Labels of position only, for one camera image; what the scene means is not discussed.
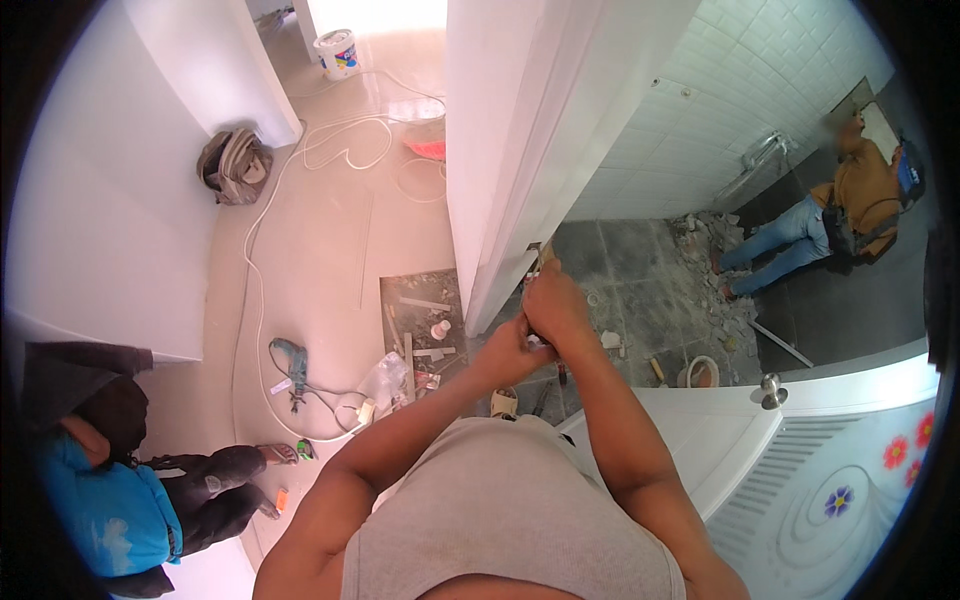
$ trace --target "blue shirt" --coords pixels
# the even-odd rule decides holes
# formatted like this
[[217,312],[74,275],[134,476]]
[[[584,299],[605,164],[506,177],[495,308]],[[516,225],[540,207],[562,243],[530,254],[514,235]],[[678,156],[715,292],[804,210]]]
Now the blue shirt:
[[[180,520],[150,468],[114,463],[93,469],[83,448],[65,434],[46,440],[38,452],[40,479],[90,570],[120,577],[179,562]],[[173,534],[173,556],[167,527]]]

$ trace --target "orange tag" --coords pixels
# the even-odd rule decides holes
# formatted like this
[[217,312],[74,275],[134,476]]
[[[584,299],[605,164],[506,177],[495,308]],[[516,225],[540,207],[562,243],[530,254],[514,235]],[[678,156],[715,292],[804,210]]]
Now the orange tag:
[[276,492],[276,509],[281,514],[287,510],[287,491],[283,488]]

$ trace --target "flower pattern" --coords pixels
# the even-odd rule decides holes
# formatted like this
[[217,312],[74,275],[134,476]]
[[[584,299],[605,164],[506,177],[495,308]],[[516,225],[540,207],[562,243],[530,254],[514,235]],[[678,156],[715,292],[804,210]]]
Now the flower pattern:
[[883,465],[887,468],[897,468],[906,460],[906,449],[910,443],[903,436],[894,438],[883,452]]
[[853,502],[853,488],[840,486],[836,492],[831,492],[829,498],[827,498],[827,504],[824,505],[827,509],[824,510],[824,513],[827,516],[840,516],[850,508],[851,502]]
[[910,465],[910,468],[906,470],[906,487],[909,488],[913,486],[914,482],[917,481],[917,476],[920,475],[920,466],[923,463],[920,460],[916,460]]
[[927,413],[917,425],[917,448],[926,448],[933,434],[933,413]]

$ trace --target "electric cable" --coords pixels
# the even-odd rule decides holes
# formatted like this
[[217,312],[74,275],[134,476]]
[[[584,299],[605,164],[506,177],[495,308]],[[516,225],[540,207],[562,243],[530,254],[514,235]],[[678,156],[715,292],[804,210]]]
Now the electric cable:
[[[424,97],[426,97],[426,98],[430,98],[430,99],[432,99],[432,100],[437,101],[438,103],[440,103],[440,105],[441,105],[442,107],[444,107],[444,112],[445,112],[445,110],[446,110],[446,104],[445,104],[445,102],[444,102],[442,99],[438,98],[437,96],[434,96],[434,95],[431,95],[431,94],[427,94],[426,92],[423,92],[423,91],[414,89],[413,87],[410,87],[410,86],[407,85],[407,84],[404,84],[403,82],[401,82],[400,80],[398,80],[396,77],[394,77],[391,73],[389,73],[389,72],[387,72],[387,71],[382,71],[382,70],[362,71],[362,72],[358,73],[357,75],[364,75],[364,74],[366,74],[366,73],[381,73],[381,74],[385,75],[388,79],[390,79],[391,81],[393,81],[395,84],[399,85],[400,87],[403,87],[403,88],[405,88],[405,89],[407,89],[407,90],[410,90],[410,91],[412,91],[412,92],[414,92],[414,93],[420,94],[421,96],[424,96]],[[326,86],[326,87],[324,87],[324,88],[322,88],[322,89],[320,89],[320,90],[317,90],[316,92],[313,92],[313,93],[311,93],[311,94],[307,94],[307,95],[305,95],[305,96],[289,96],[289,97],[291,97],[291,98],[307,98],[307,97],[312,97],[312,96],[315,96],[315,95],[319,95],[319,94],[321,94],[321,93],[323,93],[323,92],[326,92],[326,91],[328,91],[329,89],[335,87],[336,85],[341,84],[342,82],[344,82],[344,81],[346,81],[346,80],[347,80],[347,79],[343,79],[343,80],[341,80],[341,81],[339,81],[339,82],[336,82],[336,83],[334,83],[334,84],[328,85],[328,86]],[[342,408],[349,408],[349,409],[352,409],[352,410],[356,411],[356,414],[357,414],[357,416],[359,417],[359,415],[360,415],[360,413],[359,413],[359,408],[358,408],[358,407],[354,407],[354,406],[350,406],[350,405],[339,405],[339,406],[333,408],[333,407],[331,407],[331,406],[323,399],[322,396],[320,396],[320,393],[331,394],[331,395],[333,395],[333,396],[346,396],[346,395],[357,394],[357,395],[363,396],[365,402],[366,402],[367,400],[370,400],[370,398],[369,398],[368,396],[366,396],[365,394],[363,394],[363,393],[361,393],[361,392],[357,392],[357,391],[347,391],[347,392],[343,392],[343,393],[337,393],[337,392],[333,392],[333,391],[330,391],[330,390],[324,390],[324,389],[322,389],[322,388],[317,388],[317,387],[311,386],[311,385],[309,385],[309,384],[305,384],[305,387],[306,387],[307,390],[308,390],[307,393],[308,393],[308,394],[313,394],[314,396],[316,396],[316,397],[324,404],[324,406],[325,406],[327,409],[330,410],[330,414],[331,414],[334,422],[337,424],[337,427],[343,432],[341,435],[336,436],[336,437],[334,437],[334,438],[330,438],[330,439],[318,439],[318,438],[311,438],[311,437],[309,437],[309,436],[305,436],[305,435],[303,435],[301,432],[295,431],[295,430],[292,429],[290,426],[288,426],[285,422],[283,422],[283,420],[280,418],[280,416],[276,413],[276,409],[274,408],[273,403],[272,403],[272,402],[270,401],[270,399],[267,397],[267,393],[266,393],[266,391],[264,390],[264,387],[263,387],[263,367],[262,367],[262,363],[261,363],[261,359],[260,359],[260,339],[261,339],[262,330],[263,330],[263,316],[264,316],[264,312],[265,312],[265,310],[266,310],[266,305],[265,305],[265,301],[264,301],[263,274],[260,272],[260,269],[256,266],[256,264],[255,264],[255,263],[253,262],[253,260],[252,260],[253,247],[254,247],[254,245],[256,244],[256,238],[257,238],[257,236],[258,236],[258,234],[259,234],[260,226],[261,226],[261,224],[263,223],[263,219],[264,219],[264,217],[266,217],[267,212],[270,210],[271,206],[273,206],[274,200],[276,199],[276,193],[277,193],[277,191],[279,190],[280,184],[281,184],[282,181],[283,181],[283,175],[286,173],[287,167],[290,166],[290,163],[293,161],[294,157],[296,157],[297,155],[302,155],[304,168],[306,168],[306,169],[308,169],[308,170],[311,170],[311,171],[318,170],[318,169],[321,169],[321,168],[325,167],[326,165],[330,164],[331,162],[333,162],[334,160],[336,160],[336,159],[337,159],[338,157],[340,157],[340,156],[343,156],[343,157],[344,157],[344,161],[345,161],[345,162],[347,163],[347,165],[348,165],[350,168],[352,168],[352,169],[355,169],[355,170],[358,170],[358,171],[371,169],[371,168],[373,168],[373,166],[375,166],[376,164],[378,164],[378,163],[383,159],[384,156],[386,156],[386,155],[390,152],[390,148],[393,146],[394,136],[393,136],[393,132],[390,130],[389,125],[387,125],[387,121],[388,121],[388,120],[389,120],[389,121],[396,121],[396,122],[400,122],[400,123],[415,123],[415,122],[417,122],[417,121],[411,121],[411,120],[409,120],[409,119],[399,118],[399,117],[393,116],[393,115],[391,115],[391,114],[389,114],[389,113],[364,114],[364,115],[350,116],[350,117],[338,119],[338,120],[333,121],[333,122],[330,122],[330,123],[325,123],[325,124],[323,124],[323,125],[320,125],[320,126],[316,127],[314,130],[312,130],[312,131],[310,131],[310,132],[307,132],[307,130],[308,130],[308,124],[307,124],[307,122],[306,122],[305,120],[303,120],[303,119],[299,119],[299,120],[300,120],[300,123],[302,124],[302,127],[303,127],[303,131],[300,133],[300,138],[297,140],[297,143],[294,145],[294,150],[293,150],[293,152],[291,152],[291,154],[283,161],[283,165],[280,167],[280,171],[279,171],[279,173],[278,173],[277,176],[276,176],[276,183],[274,184],[274,189],[271,191],[270,198],[269,198],[269,200],[266,202],[266,204],[264,205],[263,210],[260,211],[260,214],[257,215],[256,219],[253,221],[253,224],[250,226],[250,228],[247,229],[247,233],[246,233],[246,235],[244,236],[244,239],[243,239],[243,245],[241,246],[241,253],[243,254],[244,262],[246,263],[246,267],[245,267],[245,269],[244,269],[244,284],[243,284],[243,286],[244,286],[244,291],[243,291],[243,296],[242,296],[242,299],[241,299],[242,304],[241,304],[241,309],[240,309],[240,319],[239,319],[239,322],[238,322],[238,324],[237,324],[237,333],[236,333],[236,337],[235,337],[235,340],[234,340],[234,346],[233,346],[233,361],[232,361],[232,364],[230,365],[230,384],[229,384],[229,389],[230,389],[230,409],[231,409],[232,418],[233,418],[234,439],[236,439],[237,436],[236,436],[236,411],[235,411],[235,408],[234,408],[234,406],[233,406],[233,402],[235,401],[235,400],[234,400],[234,399],[235,399],[235,396],[234,396],[234,383],[233,383],[233,379],[234,379],[235,374],[236,374],[236,360],[237,360],[237,354],[238,354],[239,346],[240,346],[240,333],[241,333],[241,331],[242,331],[243,321],[244,321],[244,317],[245,317],[245,314],[246,314],[246,307],[247,307],[247,287],[248,287],[249,280],[250,280],[250,271],[251,271],[251,270],[253,270],[253,272],[256,274],[257,290],[258,290],[258,295],[259,295],[259,298],[260,298],[260,309],[259,309],[259,312],[258,312],[258,314],[257,314],[256,334],[255,334],[255,336],[254,336],[254,349],[253,349],[253,351],[254,351],[254,357],[255,357],[255,360],[256,360],[257,383],[258,383],[258,387],[259,387],[259,389],[260,389],[260,395],[262,396],[263,401],[267,404],[267,408],[270,410],[270,414],[273,416],[274,420],[276,420],[276,422],[278,422],[278,423],[280,424],[280,426],[283,427],[287,432],[289,432],[289,433],[291,433],[291,434],[293,434],[293,435],[295,435],[295,436],[297,436],[297,437],[305,438],[305,439],[307,439],[307,440],[310,440],[311,442],[318,442],[318,443],[339,442],[339,441],[341,441],[341,440],[343,440],[343,439],[345,439],[345,438],[347,438],[347,437],[349,437],[349,436],[352,436],[352,435],[355,434],[357,431],[359,431],[362,427],[364,427],[365,425],[368,424],[367,422],[362,422],[362,421],[361,421],[361,422],[358,422],[358,424],[357,424],[355,427],[351,428],[350,430],[347,430],[347,429],[340,423],[339,419],[337,419],[337,411],[340,410],[340,409],[342,409]],[[386,134],[387,134],[387,137],[386,137],[386,143],[385,143],[383,149],[378,151],[377,156],[376,156],[373,160],[371,160],[371,162],[370,162],[369,164],[366,164],[366,165],[357,165],[357,164],[354,164],[354,163],[350,160],[349,148],[345,148],[344,150],[336,153],[334,156],[332,156],[332,157],[330,157],[330,158],[328,158],[328,159],[322,160],[321,162],[319,162],[319,163],[317,163],[317,164],[311,165],[311,164],[308,162],[308,160],[307,160],[307,153],[308,153],[310,150],[313,150],[313,149],[315,149],[315,148],[318,148],[318,147],[322,146],[323,144],[325,144],[326,142],[328,142],[328,141],[331,140],[332,138],[336,137],[336,136],[339,135],[340,133],[346,132],[347,130],[350,130],[350,129],[358,126],[358,125],[361,125],[362,123],[367,123],[367,122],[371,122],[371,121],[376,121],[377,123],[379,123],[379,124],[383,127],[383,129],[385,130],[385,132],[386,132]],[[319,132],[319,131],[322,131],[322,130],[325,130],[325,129],[328,129],[328,128],[333,128],[333,127],[338,127],[338,126],[343,126],[343,127],[341,127],[340,129],[336,130],[336,131],[333,132],[333,133],[330,133],[329,135],[327,135],[326,137],[324,137],[324,138],[323,138],[322,140],[320,140],[319,142],[314,142],[314,143],[312,143],[312,144],[310,143],[310,138],[311,138],[311,136],[314,135],[315,133],[317,133],[317,132]],[[411,162],[415,162],[415,161],[418,161],[418,160],[431,160],[431,159],[429,159],[429,158],[412,158],[412,159],[404,162],[403,164],[399,165],[399,167],[397,167],[397,171],[399,171],[400,169],[402,169],[403,167],[405,167],[407,164],[410,164]],[[440,162],[439,170],[440,170],[440,175],[441,175],[441,177],[444,178],[444,180],[446,180],[446,175],[445,175],[445,173],[444,173],[444,164],[443,164],[442,162]],[[440,200],[440,199],[442,199],[442,198],[445,196],[445,193],[444,193],[444,194],[442,194],[441,196],[439,196],[439,197],[437,197],[437,198],[432,198],[432,199],[428,199],[428,200],[415,199],[415,198],[411,197],[409,194],[407,194],[402,188],[400,188],[398,176],[396,176],[396,175],[395,175],[395,178],[394,178],[394,185],[395,185],[396,189],[397,189],[404,197],[406,197],[408,200],[410,200],[411,202],[414,202],[414,203],[429,204],[429,203],[436,202],[437,200]],[[281,368],[279,367],[279,365],[276,363],[276,359],[274,358],[273,354],[272,354],[271,352],[269,352],[269,350],[268,350],[268,353],[269,353],[270,356],[271,356],[271,360],[273,361],[274,366],[275,366],[280,372],[283,372],[284,374],[286,374],[286,375],[289,377],[289,374],[286,373],[286,371],[284,371],[283,369],[281,369]]]

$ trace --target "white wall tile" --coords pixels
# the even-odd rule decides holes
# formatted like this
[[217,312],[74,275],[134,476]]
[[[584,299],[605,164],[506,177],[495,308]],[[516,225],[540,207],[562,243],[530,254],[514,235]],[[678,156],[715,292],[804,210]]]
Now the white wall tile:
[[[644,219],[709,208],[764,134],[817,146],[817,121],[867,77],[894,67],[846,0],[703,0],[660,84],[648,93],[567,219]],[[688,87],[689,97],[681,96]],[[756,175],[749,201],[777,179]]]

